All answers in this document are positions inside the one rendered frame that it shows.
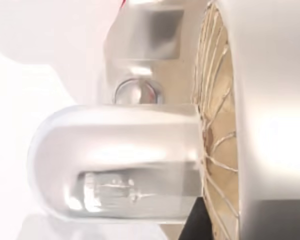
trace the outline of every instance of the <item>round metal knob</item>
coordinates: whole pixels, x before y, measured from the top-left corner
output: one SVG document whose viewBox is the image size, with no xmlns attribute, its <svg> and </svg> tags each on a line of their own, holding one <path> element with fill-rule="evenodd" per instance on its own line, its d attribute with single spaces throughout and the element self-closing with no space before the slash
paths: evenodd
<svg viewBox="0 0 300 240">
<path fill-rule="evenodd" d="M 115 93 L 115 104 L 157 104 L 158 93 L 144 79 L 130 79 L 122 83 Z"/>
</svg>

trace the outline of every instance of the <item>white background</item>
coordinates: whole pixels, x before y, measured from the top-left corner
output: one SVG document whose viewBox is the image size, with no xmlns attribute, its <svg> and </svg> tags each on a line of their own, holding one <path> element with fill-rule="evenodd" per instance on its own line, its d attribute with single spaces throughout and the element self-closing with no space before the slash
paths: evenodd
<svg viewBox="0 0 300 240">
<path fill-rule="evenodd" d="M 50 114 L 96 101 L 102 43 L 121 0 L 0 0 L 0 240 L 158 240 L 156 225 L 49 218 L 27 183 L 27 151 Z"/>
</svg>

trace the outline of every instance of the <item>black object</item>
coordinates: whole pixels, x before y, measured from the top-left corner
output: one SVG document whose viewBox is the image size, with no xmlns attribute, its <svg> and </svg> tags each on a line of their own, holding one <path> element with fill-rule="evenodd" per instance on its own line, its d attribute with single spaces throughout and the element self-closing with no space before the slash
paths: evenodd
<svg viewBox="0 0 300 240">
<path fill-rule="evenodd" d="M 195 201 L 179 240 L 213 240 L 211 220 L 202 197 Z"/>
</svg>

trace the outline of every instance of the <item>tan inner surface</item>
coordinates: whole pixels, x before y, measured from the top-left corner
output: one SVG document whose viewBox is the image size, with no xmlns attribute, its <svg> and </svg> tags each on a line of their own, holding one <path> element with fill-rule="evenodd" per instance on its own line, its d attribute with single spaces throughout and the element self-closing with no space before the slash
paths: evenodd
<svg viewBox="0 0 300 240">
<path fill-rule="evenodd" d="M 212 120 L 209 129 L 206 129 L 205 150 L 206 153 L 216 161 L 225 164 L 231 168 L 238 169 L 237 160 L 237 140 L 235 137 L 225 140 L 220 144 L 215 152 L 214 145 L 225 136 L 236 131 L 235 103 L 233 94 L 233 66 L 231 51 L 228 49 L 220 64 L 218 61 L 228 45 L 228 34 L 223 27 L 222 18 L 213 5 L 208 9 L 204 20 L 202 30 L 202 43 L 198 49 L 197 76 L 196 85 L 194 86 L 194 103 L 199 104 L 204 121 L 208 123 Z M 230 94 L 221 106 L 221 102 L 229 91 Z M 207 172 L 218 187 L 222 190 L 225 197 L 229 199 L 235 210 L 239 211 L 239 194 L 238 194 L 238 173 L 221 168 L 205 158 L 204 165 Z M 225 227 L 228 230 L 231 239 L 237 238 L 236 227 L 237 218 L 227 206 L 224 199 L 216 191 L 215 187 L 207 179 L 204 181 L 204 199 L 212 220 L 214 235 L 216 240 L 227 239 L 222 233 L 212 207 L 220 216 Z M 207 191 L 210 194 L 211 202 L 207 198 Z"/>
</svg>

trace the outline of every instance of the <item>red object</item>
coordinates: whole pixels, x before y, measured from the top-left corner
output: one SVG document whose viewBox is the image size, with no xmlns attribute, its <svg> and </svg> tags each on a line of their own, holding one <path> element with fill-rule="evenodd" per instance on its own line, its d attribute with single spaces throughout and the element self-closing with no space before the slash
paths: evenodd
<svg viewBox="0 0 300 240">
<path fill-rule="evenodd" d="M 125 5 L 127 0 L 123 0 L 122 4 L 121 4 L 121 8 Z"/>
</svg>

